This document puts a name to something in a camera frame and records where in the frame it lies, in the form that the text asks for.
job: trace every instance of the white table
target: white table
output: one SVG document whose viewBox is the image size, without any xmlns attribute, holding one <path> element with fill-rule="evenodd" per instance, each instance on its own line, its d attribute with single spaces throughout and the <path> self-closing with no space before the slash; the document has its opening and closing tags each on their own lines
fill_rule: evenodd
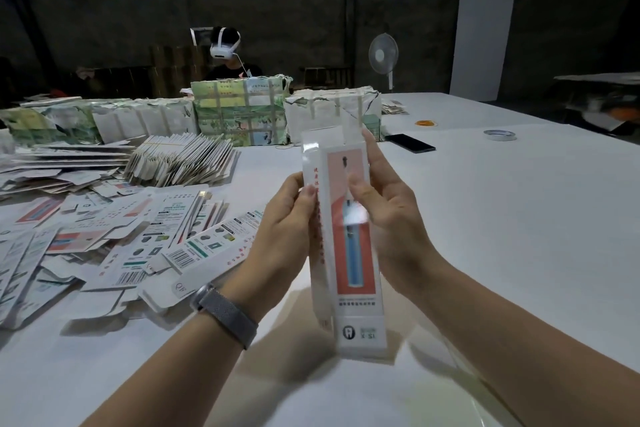
<svg viewBox="0 0 640 427">
<path fill-rule="evenodd" d="M 456 267 L 640 371 L 640 148 L 559 124 L 509 128 L 518 140 L 494 142 L 468 128 L 434 132 L 429 143 L 438 150 L 431 153 L 381 148 Z M 298 148 L 244 149 L 233 185 L 223 189 L 228 216 L 268 199 L 298 169 Z M 308 286 L 305 266 L 260 324 L 213 410 L 215 425 L 428 424 L 434 412 L 462 415 L 471 405 L 446 376 L 473 392 L 486 426 L 517 425 L 455 368 L 442 343 L 416 327 L 424 319 L 388 286 L 394 363 L 332 357 L 330 340 L 315 327 Z M 58 316 L 72 298 L 12 337 L 0 335 L 3 425 L 77 425 L 175 331 L 141 319 L 112 332 L 61 335 Z"/>
<path fill-rule="evenodd" d="M 384 99 L 394 99 L 402 103 L 408 114 L 384 115 L 382 124 L 387 133 L 406 133 L 407 131 L 450 130 L 452 128 L 503 128 L 517 124 L 543 123 L 547 120 L 532 117 L 460 98 L 445 93 L 387 93 Z M 418 120 L 433 120 L 438 125 L 421 127 Z"/>
</svg>

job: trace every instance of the tape roll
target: tape roll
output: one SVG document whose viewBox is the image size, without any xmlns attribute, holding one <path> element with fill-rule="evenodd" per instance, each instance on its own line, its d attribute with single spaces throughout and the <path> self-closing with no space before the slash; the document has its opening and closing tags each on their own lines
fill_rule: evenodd
<svg viewBox="0 0 640 427">
<path fill-rule="evenodd" d="M 508 130 L 485 130 L 484 136 L 490 140 L 516 140 L 516 134 Z"/>
</svg>

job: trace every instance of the green stripe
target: green stripe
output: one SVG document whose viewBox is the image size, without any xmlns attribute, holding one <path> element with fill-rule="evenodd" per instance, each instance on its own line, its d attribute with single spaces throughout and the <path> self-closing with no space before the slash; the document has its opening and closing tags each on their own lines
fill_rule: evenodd
<svg viewBox="0 0 640 427">
<path fill-rule="evenodd" d="M 196 245 L 194 245 L 192 242 L 188 241 L 187 245 L 191 246 L 192 248 L 195 248 L 196 252 L 200 253 L 205 259 L 209 256 L 206 253 L 204 253 L 200 248 L 198 248 Z"/>
</svg>

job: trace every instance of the hand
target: hand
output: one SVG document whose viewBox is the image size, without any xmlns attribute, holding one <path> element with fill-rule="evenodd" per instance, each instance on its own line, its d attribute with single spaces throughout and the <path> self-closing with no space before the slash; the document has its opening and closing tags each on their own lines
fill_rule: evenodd
<svg viewBox="0 0 640 427">
<path fill-rule="evenodd" d="M 249 256 L 221 290 L 255 322 L 282 300 L 309 253 L 316 188 L 302 172 L 289 176 L 269 201 Z"/>
<path fill-rule="evenodd" d="M 371 132 L 362 134 L 373 186 L 350 174 L 349 188 L 369 212 L 380 271 L 398 293 L 415 302 L 429 269 L 442 257 L 427 236 L 412 189 L 398 177 Z"/>
</svg>

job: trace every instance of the white headset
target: white headset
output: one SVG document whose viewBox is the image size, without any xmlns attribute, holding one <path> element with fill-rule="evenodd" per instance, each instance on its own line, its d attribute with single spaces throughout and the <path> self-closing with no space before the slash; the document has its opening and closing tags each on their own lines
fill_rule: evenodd
<svg viewBox="0 0 640 427">
<path fill-rule="evenodd" d="M 238 45 L 240 45 L 240 33 L 238 32 L 238 40 L 233 46 L 222 45 L 222 33 L 225 31 L 226 27 L 222 27 L 220 29 L 220 34 L 218 35 L 218 44 L 215 45 L 213 42 L 211 43 L 211 56 L 213 59 L 231 59 L 235 54 L 235 50 Z"/>
</svg>

